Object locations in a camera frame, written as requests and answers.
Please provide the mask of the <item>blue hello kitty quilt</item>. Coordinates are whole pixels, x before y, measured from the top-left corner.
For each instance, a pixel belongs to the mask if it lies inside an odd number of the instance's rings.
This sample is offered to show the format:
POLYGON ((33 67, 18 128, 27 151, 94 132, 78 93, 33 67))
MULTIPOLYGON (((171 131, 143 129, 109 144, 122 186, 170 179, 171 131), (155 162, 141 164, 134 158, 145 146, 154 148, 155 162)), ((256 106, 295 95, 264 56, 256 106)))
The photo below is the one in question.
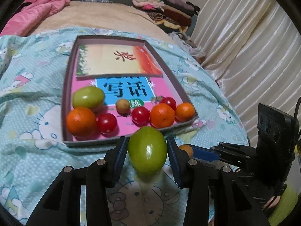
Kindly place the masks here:
POLYGON ((86 167, 109 145, 68 148, 62 139, 61 101, 67 62, 79 35, 111 35, 148 41, 183 86, 198 113, 190 127, 173 131, 177 144, 210 148, 220 142, 247 145, 246 131, 220 88, 170 39, 88 27, 1 37, 1 204, 19 222, 31 212, 67 165, 86 167))

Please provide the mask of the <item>pink workbook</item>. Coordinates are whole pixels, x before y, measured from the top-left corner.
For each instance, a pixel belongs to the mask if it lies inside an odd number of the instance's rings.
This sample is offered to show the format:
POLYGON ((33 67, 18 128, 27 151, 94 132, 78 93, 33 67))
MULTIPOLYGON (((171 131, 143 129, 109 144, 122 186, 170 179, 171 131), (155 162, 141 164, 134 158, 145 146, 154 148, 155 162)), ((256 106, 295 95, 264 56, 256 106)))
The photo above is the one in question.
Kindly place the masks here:
POLYGON ((130 137, 148 125, 161 132, 192 122, 179 122, 175 108, 190 101, 174 75, 84 79, 73 76, 64 85, 63 141, 92 145, 130 137))

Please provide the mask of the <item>green mango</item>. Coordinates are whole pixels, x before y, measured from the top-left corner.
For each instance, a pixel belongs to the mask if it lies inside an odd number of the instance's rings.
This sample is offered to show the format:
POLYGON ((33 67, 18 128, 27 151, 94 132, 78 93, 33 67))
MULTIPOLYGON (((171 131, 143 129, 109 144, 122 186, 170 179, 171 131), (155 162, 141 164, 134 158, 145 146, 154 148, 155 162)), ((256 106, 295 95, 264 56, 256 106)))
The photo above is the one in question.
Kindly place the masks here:
POLYGON ((129 139, 128 155, 134 169, 142 176, 159 172, 167 159, 167 144, 157 129, 145 126, 129 139))
POLYGON ((96 111, 104 104, 104 92, 95 86, 86 86, 75 91, 72 95, 73 108, 84 107, 96 111))

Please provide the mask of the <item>orange tangerine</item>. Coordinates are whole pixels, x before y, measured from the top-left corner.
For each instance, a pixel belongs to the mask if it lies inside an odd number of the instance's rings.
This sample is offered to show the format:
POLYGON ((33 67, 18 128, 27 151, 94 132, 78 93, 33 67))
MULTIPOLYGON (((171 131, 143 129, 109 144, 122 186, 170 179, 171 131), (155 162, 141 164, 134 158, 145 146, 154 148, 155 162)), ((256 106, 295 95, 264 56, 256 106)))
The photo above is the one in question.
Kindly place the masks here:
POLYGON ((175 121, 175 111, 168 104, 157 104, 150 111, 150 121, 157 129, 170 127, 175 121))
POLYGON ((68 132, 76 138, 87 138, 95 133, 97 119, 90 109, 77 107, 68 113, 66 127, 68 132))
POLYGON ((186 122, 195 115, 194 106, 191 103, 182 103, 176 107, 175 118, 180 122, 186 122))

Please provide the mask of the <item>white crumpled cloth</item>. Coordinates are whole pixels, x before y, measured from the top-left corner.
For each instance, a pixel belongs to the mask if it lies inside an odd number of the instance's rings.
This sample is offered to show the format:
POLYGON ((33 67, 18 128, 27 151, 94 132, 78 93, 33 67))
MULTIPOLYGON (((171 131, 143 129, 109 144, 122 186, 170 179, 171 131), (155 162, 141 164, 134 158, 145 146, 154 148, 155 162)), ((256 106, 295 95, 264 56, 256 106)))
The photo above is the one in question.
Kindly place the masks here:
POLYGON ((199 64, 202 64, 204 60, 206 60, 207 54, 204 49, 201 46, 197 46, 185 33, 171 32, 169 33, 169 37, 178 47, 192 56, 199 64))

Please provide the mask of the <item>pink quilt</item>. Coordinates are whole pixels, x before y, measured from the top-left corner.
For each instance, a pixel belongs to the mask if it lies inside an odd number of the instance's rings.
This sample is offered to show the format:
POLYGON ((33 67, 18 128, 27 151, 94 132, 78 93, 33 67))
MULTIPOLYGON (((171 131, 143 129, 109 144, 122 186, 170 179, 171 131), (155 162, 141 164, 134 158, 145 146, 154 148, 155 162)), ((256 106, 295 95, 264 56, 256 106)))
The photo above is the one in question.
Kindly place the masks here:
POLYGON ((42 20, 57 14, 72 0, 25 0, 20 11, 4 26, 1 36, 26 36, 42 20))

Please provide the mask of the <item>cherry tomato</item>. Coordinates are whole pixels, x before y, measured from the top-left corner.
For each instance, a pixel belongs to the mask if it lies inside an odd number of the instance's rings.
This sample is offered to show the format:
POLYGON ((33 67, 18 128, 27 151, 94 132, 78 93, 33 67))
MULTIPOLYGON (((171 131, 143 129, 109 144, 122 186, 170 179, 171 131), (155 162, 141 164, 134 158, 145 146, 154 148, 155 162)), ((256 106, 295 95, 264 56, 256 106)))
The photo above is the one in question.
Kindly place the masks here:
POLYGON ((164 97, 160 103, 169 105, 174 111, 176 110, 176 101, 172 97, 164 97))
POLYGON ((117 119, 111 113, 102 113, 98 116, 97 129, 102 134, 111 134, 117 128, 117 119))
POLYGON ((132 110, 132 121, 138 126, 148 125, 150 112, 145 107, 136 107, 132 110))

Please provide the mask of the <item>beige bed blanket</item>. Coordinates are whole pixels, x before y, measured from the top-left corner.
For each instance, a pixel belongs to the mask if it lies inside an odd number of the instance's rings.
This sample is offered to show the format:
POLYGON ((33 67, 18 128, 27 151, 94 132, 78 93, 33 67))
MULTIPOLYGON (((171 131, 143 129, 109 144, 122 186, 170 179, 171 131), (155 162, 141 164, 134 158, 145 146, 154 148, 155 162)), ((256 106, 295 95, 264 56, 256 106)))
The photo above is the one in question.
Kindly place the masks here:
POLYGON ((144 12, 124 4, 71 2, 55 15, 42 20, 27 35, 65 27, 93 27, 173 40, 144 12))

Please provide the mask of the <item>pile of folded clothes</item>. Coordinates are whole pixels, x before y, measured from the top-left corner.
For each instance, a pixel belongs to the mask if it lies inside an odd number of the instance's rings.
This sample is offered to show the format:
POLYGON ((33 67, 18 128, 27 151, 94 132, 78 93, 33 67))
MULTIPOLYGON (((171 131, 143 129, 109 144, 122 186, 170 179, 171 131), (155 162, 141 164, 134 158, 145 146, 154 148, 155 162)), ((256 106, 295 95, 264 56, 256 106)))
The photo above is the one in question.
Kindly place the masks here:
POLYGON ((132 4, 167 34, 186 33, 201 10, 199 6, 182 0, 132 0, 132 4))

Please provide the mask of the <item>orange cream book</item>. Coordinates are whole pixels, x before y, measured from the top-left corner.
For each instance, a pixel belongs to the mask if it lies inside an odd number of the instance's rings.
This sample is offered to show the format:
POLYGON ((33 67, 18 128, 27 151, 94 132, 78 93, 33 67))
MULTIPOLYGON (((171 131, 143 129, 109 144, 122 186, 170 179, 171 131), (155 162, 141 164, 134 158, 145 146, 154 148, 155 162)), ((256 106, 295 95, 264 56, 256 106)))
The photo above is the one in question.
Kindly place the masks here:
POLYGON ((78 50, 77 78, 163 75, 145 47, 118 44, 86 44, 78 50))

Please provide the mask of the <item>cream curtain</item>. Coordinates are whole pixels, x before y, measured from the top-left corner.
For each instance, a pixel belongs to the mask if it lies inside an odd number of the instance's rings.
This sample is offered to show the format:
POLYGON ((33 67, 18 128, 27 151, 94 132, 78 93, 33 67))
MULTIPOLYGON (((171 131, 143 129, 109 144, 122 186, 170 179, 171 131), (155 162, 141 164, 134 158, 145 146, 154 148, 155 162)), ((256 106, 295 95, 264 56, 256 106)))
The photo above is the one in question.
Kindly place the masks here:
POLYGON ((257 143, 258 104, 293 114, 300 97, 300 34, 275 0, 207 0, 192 34, 202 67, 257 143))

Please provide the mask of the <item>brown longan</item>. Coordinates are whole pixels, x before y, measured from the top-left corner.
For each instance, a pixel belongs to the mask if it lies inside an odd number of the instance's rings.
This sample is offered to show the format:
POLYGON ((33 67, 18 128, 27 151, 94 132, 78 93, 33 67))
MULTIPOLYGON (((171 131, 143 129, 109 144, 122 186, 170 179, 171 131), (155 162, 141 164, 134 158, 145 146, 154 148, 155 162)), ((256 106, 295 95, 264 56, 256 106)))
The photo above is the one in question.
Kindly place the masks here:
POLYGON ((180 150, 184 150, 188 154, 188 156, 190 158, 193 157, 193 149, 192 149, 192 147, 190 145, 188 145, 188 144, 182 144, 182 145, 179 146, 179 149, 180 150))
POLYGON ((130 102, 127 99, 120 98, 116 104, 116 110, 120 114, 126 114, 130 111, 131 105, 130 102))

